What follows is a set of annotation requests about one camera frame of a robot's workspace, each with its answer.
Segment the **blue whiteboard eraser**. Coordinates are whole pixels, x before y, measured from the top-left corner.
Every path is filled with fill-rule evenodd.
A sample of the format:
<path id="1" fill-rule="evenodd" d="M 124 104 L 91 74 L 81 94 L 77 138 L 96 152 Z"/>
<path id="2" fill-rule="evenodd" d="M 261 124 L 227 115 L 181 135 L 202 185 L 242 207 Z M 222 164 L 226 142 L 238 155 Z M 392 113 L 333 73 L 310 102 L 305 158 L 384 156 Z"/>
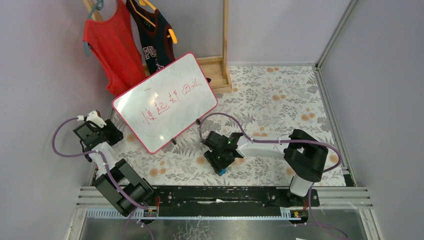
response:
<path id="1" fill-rule="evenodd" d="M 219 176 L 222 176 L 222 175 L 224 175 L 225 173 L 226 173 L 226 169 L 225 168 L 223 168 L 219 173 L 218 173 L 218 175 Z"/>

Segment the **pink-framed whiteboard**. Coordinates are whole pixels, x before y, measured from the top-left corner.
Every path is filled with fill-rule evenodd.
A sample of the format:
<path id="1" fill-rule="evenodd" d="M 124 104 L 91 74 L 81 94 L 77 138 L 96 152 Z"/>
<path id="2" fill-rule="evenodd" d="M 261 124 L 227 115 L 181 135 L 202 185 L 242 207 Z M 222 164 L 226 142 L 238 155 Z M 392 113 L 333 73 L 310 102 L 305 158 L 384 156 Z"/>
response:
<path id="1" fill-rule="evenodd" d="M 112 107 L 154 154 L 210 112 L 218 100 L 188 52 L 112 101 Z"/>

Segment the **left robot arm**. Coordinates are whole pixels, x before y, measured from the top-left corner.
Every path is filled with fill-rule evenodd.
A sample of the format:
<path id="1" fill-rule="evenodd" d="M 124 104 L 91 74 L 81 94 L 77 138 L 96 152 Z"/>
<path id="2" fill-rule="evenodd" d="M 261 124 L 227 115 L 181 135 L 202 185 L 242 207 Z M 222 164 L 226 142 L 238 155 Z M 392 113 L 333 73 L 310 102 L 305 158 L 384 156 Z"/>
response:
<path id="1" fill-rule="evenodd" d="M 80 139 L 84 157 L 97 165 L 95 188 L 123 216 L 136 208 L 147 209 L 146 200 L 154 195 L 153 187 L 140 177 L 113 146 L 123 140 L 123 133 L 107 119 L 105 124 L 87 120 L 73 132 Z"/>

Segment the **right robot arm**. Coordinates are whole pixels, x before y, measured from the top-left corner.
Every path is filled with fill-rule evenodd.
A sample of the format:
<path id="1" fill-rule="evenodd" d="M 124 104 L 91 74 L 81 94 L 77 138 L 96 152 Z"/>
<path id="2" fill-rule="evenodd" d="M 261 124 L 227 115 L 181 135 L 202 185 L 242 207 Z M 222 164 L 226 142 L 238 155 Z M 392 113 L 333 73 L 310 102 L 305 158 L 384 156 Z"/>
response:
<path id="1" fill-rule="evenodd" d="M 229 137 L 211 131 L 201 143 L 208 148 L 203 154 L 219 176 L 237 158 L 266 157 L 284 160 L 293 169 L 294 176 L 285 193 L 269 193 L 269 202 L 280 207 L 303 207 L 313 183 L 321 181 L 328 156 L 328 148 L 303 130 L 295 129 L 285 138 L 254 139 L 242 132 Z"/>

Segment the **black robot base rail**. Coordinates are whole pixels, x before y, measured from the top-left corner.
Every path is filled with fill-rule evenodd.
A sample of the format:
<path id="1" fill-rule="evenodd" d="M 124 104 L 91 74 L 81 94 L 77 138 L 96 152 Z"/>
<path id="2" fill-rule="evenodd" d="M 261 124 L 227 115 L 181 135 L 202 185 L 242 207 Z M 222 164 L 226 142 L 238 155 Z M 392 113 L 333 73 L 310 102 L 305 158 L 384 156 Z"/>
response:
<path id="1" fill-rule="evenodd" d="M 278 217 L 281 209 L 320 206 L 312 196 L 297 196 L 276 186 L 156 186 L 144 200 L 159 217 Z"/>

